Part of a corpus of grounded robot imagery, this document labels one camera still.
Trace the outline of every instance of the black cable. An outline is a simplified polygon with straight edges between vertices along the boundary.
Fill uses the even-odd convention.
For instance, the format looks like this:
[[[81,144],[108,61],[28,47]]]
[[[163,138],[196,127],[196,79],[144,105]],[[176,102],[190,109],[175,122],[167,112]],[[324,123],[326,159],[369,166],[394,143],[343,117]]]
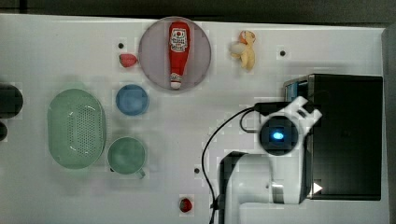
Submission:
[[[243,109],[243,110],[239,111],[238,113],[234,114],[232,117],[230,117],[229,119],[227,119],[224,123],[222,123],[222,124],[215,130],[215,132],[212,133],[212,135],[210,136],[209,140],[207,140],[206,145],[205,145],[205,148],[204,148],[204,151],[202,152],[202,158],[201,158],[202,172],[204,173],[205,180],[206,180],[206,182],[207,182],[207,185],[208,185],[209,188],[210,188],[210,192],[212,193],[212,201],[213,201],[213,203],[216,202],[215,191],[213,190],[213,187],[212,187],[212,185],[210,184],[209,178],[207,177],[207,175],[206,175],[206,170],[205,170],[205,153],[206,153],[206,151],[207,151],[207,147],[209,146],[209,144],[210,144],[210,142],[212,141],[213,137],[215,137],[216,133],[218,133],[222,127],[224,127],[228,122],[230,122],[230,120],[234,119],[236,116],[238,116],[238,115],[240,115],[240,114],[242,114],[242,113],[245,113],[245,112],[247,112],[247,111],[249,111],[249,110],[253,110],[253,107],[249,107],[249,108],[246,108],[246,109]],[[212,206],[212,217],[210,218],[209,224],[213,224],[213,223],[214,223],[215,213],[216,213],[216,206],[213,205],[213,206]]]
[[[245,112],[245,114],[242,115],[241,119],[239,120],[239,126],[241,127],[241,129],[245,132],[245,133],[256,133],[256,130],[251,130],[251,129],[246,129],[243,125],[243,121],[244,121],[244,117],[246,115],[248,115],[249,113],[253,112],[254,108],[251,108],[250,110],[248,110],[247,112]]]

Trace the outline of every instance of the red object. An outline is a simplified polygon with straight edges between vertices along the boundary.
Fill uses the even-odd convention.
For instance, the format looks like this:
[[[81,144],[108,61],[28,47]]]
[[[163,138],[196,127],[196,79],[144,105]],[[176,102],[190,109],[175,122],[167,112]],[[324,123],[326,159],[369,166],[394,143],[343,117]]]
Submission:
[[[192,203],[189,199],[185,198],[180,201],[180,210],[183,213],[190,212],[191,209],[192,209]]]
[[[171,64],[171,87],[179,89],[181,77],[190,51],[190,28],[184,21],[174,21],[169,27],[169,61]]]
[[[131,67],[137,63],[137,58],[133,54],[123,53],[120,55],[120,63],[123,67]]]

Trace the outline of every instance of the blue light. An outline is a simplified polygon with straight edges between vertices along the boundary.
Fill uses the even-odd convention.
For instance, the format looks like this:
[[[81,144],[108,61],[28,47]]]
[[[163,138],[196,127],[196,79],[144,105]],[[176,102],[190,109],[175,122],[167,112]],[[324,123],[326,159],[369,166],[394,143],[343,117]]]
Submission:
[[[273,137],[276,140],[281,140],[281,139],[283,139],[283,133],[273,133]]]

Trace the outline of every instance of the black box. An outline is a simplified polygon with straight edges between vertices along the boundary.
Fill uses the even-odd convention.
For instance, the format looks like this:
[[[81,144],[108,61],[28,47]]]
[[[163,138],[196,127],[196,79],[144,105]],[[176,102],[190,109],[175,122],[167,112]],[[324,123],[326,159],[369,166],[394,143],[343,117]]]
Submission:
[[[322,118],[305,139],[306,186],[321,200],[381,199],[383,78],[313,74],[286,82]]]

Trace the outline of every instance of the ketchup bottle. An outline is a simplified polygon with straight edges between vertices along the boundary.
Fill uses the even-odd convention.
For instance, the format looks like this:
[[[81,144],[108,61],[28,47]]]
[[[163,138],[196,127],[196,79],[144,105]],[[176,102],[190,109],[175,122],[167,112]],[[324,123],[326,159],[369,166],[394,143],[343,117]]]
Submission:
[[[178,90],[190,51],[190,28],[184,21],[174,21],[169,27],[169,61],[171,87]]]

